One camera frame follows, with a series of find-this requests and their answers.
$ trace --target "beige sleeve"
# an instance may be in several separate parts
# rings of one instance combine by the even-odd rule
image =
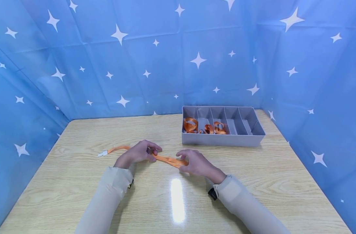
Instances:
[[[252,234],[290,233],[235,177],[229,175],[213,187],[223,205],[242,220]]]
[[[133,176],[128,169],[108,167],[76,227],[76,234],[107,234],[114,212]]]

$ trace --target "orange lanyard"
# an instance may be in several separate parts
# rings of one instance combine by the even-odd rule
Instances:
[[[223,134],[227,135],[227,132],[225,131],[224,124],[215,121],[214,122],[214,129],[210,124],[206,124],[204,126],[204,130],[200,129],[200,131],[197,131],[198,129],[198,122],[194,118],[185,118],[183,119],[183,128],[186,131],[186,133],[204,133],[204,134]]]
[[[118,147],[111,148],[110,150],[107,150],[107,151],[104,151],[104,152],[106,152],[106,154],[109,154],[109,153],[111,153],[113,151],[116,151],[116,150],[120,150],[120,149],[129,150],[130,148],[131,148],[130,146],[118,146]],[[166,157],[162,157],[162,156],[159,156],[159,155],[153,155],[153,157],[155,157],[156,160],[168,163],[168,164],[170,164],[170,165],[172,165],[173,167],[176,167],[176,168],[180,168],[180,166],[187,166],[188,165],[188,162],[185,161],[185,160],[179,160],[179,159],[176,159],[176,158],[166,158]]]

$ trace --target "white plastic clip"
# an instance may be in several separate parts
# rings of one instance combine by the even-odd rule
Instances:
[[[97,157],[99,158],[99,157],[106,156],[106,155],[107,155],[107,150],[104,150],[104,151],[102,151],[102,153],[99,153],[97,155]]]

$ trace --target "wooden table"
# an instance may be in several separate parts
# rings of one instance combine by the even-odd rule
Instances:
[[[107,166],[123,153],[114,146],[148,139],[163,156],[197,149],[235,175],[292,233],[350,233],[308,171],[262,112],[267,134],[258,148],[183,146],[182,115],[72,121],[0,228],[1,233],[73,233]],[[135,183],[119,204],[109,233],[248,233],[203,177],[182,175],[163,162],[138,163]]]

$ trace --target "gray storage box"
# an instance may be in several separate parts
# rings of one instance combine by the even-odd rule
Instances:
[[[253,107],[183,106],[183,119],[198,121],[198,131],[206,124],[224,124],[227,135],[186,133],[182,125],[182,144],[256,147],[265,136]]]

